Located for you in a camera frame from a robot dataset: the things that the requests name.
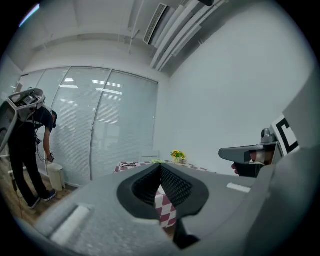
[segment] hand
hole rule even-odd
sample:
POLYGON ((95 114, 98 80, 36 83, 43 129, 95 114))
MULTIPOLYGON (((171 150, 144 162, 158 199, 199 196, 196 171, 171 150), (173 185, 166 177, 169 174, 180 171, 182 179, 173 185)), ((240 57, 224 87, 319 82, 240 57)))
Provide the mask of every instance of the hand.
POLYGON ((47 160, 52 163, 55 159, 54 157, 50 154, 50 156, 47 158, 47 160))
MULTIPOLYGON (((253 162, 255 162, 256 159, 257 159, 257 152, 256 151, 255 152, 251 152, 250 153, 250 157, 251 157, 251 160, 253 162)), ((265 151, 264 152, 264 164, 266 166, 267 165, 271 165, 273 157, 274 157, 274 151, 265 151)), ((238 170, 237 170, 237 167, 236 167, 236 165, 234 163, 231 165, 231 168, 234 170, 235 174, 239 174, 238 170)))

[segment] checkered tablecloth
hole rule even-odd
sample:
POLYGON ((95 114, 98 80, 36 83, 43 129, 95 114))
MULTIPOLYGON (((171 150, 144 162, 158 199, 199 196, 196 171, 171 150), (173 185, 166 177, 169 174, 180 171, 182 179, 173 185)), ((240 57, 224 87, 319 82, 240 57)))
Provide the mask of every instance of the checkered tablecloth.
MULTIPOLYGON (((146 165, 151 165, 151 164, 152 164, 151 162, 120 162, 115 167, 114 172, 120 173, 120 172, 124 172, 124 171, 130 170, 130 169, 136 168, 136 167, 146 166, 146 165)), ((187 168, 197 170, 197 171, 202 171, 202 172, 208 171, 207 169, 198 168, 198 167, 194 166, 193 164, 189 164, 189 163, 176 163, 176 165, 187 167, 187 168)), ((169 228, 169 227, 173 226, 176 223, 177 211, 176 211, 176 208, 170 202, 169 198, 167 197, 167 195, 161 185, 160 185, 158 191, 156 192, 154 202, 155 202, 155 209, 158 212, 158 214, 160 215, 161 227, 162 228, 169 228)))

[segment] pipe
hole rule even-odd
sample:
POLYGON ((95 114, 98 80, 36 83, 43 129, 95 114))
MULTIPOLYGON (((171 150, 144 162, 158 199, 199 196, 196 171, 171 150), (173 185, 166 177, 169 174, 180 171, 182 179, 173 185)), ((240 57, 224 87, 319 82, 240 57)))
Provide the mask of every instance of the pipe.
POLYGON ((121 23, 120 23, 120 29, 119 29, 119 34, 118 34, 118 43, 120 42, 120 33, 122 31, 122 23, 124 21, 124 15, 125 15, 125 10, 126 10, 126 1, 123 2, 123 7, 122 7, 122 16, 121 16, 121 23))
POLYGON ((135 19, 135 23, 134 23, 133 30, 132 30, 132 36, 131 36, 131 40, 130 40, 129 54, 131 54, 131 45, 132 45, 132 41, 133 41, 133 38, 135 35, 137 21, 138 21, 138 18, 139 18, 139 15, 140 15, 140 12, 141 12, 141 9, 142 9, 142 6, 144 5, 144 3, 145 3, 145 0, 142 0, 142 3, 140 5, 140 9, 138 11, 138 15, 136 16, 136 19, 135 19))

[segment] black pants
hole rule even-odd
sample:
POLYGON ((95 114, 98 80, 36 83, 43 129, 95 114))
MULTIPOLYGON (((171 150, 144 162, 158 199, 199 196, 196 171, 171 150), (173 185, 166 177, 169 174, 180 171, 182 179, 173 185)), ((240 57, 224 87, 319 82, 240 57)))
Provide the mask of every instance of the black pants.
POLYGON ((32 206, 36 202, 37 198, 34 196, 25 180, 23 164, 29 173, 33 186, 39 197, 44 199, 49 197, 49 191, 46 189, 38 171, 36 152, 33 148, 23 151, 10 149, 10 161, 16 184, 29 206, 32 206))

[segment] air conditioner vent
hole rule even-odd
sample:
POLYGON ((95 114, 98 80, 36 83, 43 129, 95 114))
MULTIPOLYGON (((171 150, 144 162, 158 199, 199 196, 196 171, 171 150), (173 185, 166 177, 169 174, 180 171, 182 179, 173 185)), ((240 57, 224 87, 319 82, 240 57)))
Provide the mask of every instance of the air conditioner vent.
POLYGON ((160 21, 162 15, 165 13, 165 10, 167 8, 168 8, 168 6, 166 4, 159 3, 157 9, 154 12, 154 15, 153 15, 151 21, 150 21, 150 24, 145 32, 144 38, 143 38, 143 41, 146 44, 149 45, 151 43, 151 39, 152 39, 152 36, 153 36, 155 29, 158 25, 158 22, 160 21))

